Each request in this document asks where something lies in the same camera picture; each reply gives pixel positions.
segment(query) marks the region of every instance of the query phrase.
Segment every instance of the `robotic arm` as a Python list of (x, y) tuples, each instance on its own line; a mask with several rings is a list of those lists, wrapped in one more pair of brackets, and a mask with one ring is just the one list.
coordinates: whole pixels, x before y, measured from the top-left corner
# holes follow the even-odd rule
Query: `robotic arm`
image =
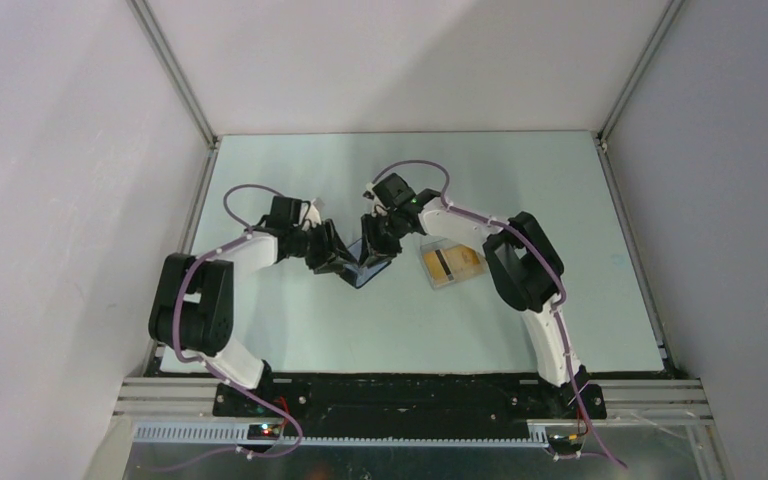
[[(552, 317), (557, 286), (534, 255), (518, 256), (516, 250), (524, 245), (516, 236), (492, 224), (489, 217), (447, 204), (439, 192), (426, 189), (416, 194), (396, 174), (368, 185), (364, 196), (373, 202), (373, 208), (361, 218), (363, 244), (357, 259), (340, 240), (333, 222), (322, 220), (316, 201), (274, 197), (269, 215), (246, 234), (245, 241), (226, 251), (217, 249), (216, 256), (222, 260), (200, 266), (187, 286), (188, 294), (200, 292), (201, 297), (198, 301), (185, 299), (181, 309), (184, 353), (197, 355), (199, 361), (245, 388), (257, 388), (269, 366), (232, 335), (233, 279), (239, 281), (288, 257), (305, 258), (314, 273), (337, 273), (345, 278), (349, 271), (392, 260), (401, 253), (400, 239), (419, 233), (445, 237), (483, 253), (499, 296), (520, 312), (528, 329), (540, 377), (554, 387), (569, 388), (561, 327)], [(508, 225), (538, 249), (556, 275), (563, 273), (563, 263), (533, 216), (520, 212)], [(149, 323), (149, 332), (157, 341), (173, 344), (175, 301), (194, 261), (192, 256), (173, 254), (164, 263)], [(586, 385), (581, 362), (571, 348), (568, 354), (578, 385)], [(570, 395), (564, 397), (572, 401)]]

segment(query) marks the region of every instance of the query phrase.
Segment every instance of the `metal frame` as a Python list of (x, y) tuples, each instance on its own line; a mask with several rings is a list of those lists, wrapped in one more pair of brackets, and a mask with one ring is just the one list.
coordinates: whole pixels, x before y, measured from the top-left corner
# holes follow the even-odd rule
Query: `metal frame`
[[(170, 82), (210, 148), (199, 185), (188, 212), (187, 223), (179, 243), (182, 252), (192, 248), (195, 232), (201, 218), (201, 211), (219, 148), (219, 139), (211, 128), (206, 115), (188, 83), (180, 64), (157, 22), (148, 0), (128, 0), (135, 17), (143, 28), (149, 43), (157, 53)], [(675, 357), (669, 348), (668, 331), (657, 313), (649, 281), (644, 272), (637, 244), (630, 226), (625, 205), (607, 155), (607, 140), (613, 132), (623, 109), (640, 79), (652, 62), (667, 32), (675, 23), (684, 6), (684, 0), (670, 0), (658, 21), (656, 28), (634, 68), (623, 85), (602, 128), (594, 134), (596, 149), (602, 164), (605, 180), (617, 212), (620, 228), (640, 284), (647, 313), (662, 357), (669, 365)], [(162, 353), (162, 347), (153, 345), (142, 372), (154, 356)], [(213, 402), (218, 380), (203, 377), (128, 377), (123, 381), (119, 399), (114, 408), (114, 419), (127, 417), (135, 422), (135, 441), (164, 441), (180, 443), (229, 443), (239, 440), (240, 429), (251, 423), (260, 423), (262, 418), (216, 418), (212, 415)], [(684, 426), (691, 443), (703, 479), (732, 478), (724, 462), (722, 444), (717, 435), (714, 419), (708, 401), (698, 380), (594, 380), (602, 387), (606, 420), (596, 420), (599, 427), (655, 426), (658, 428)], [(508, 442), (458, 441), (466, 446), (542, 446), (545, 431), (555, 427), (575, 425), (572, 420), (530, 420), (528, 422), (534, 441), (518, 439)], [(194, 432), (212, 432), (197, 434)], [(317, 445), (381, 445), (380, 441), (369, 439), (308, 439)], [(421, 445), (421, 441), (392, 440), (388, 445)]]

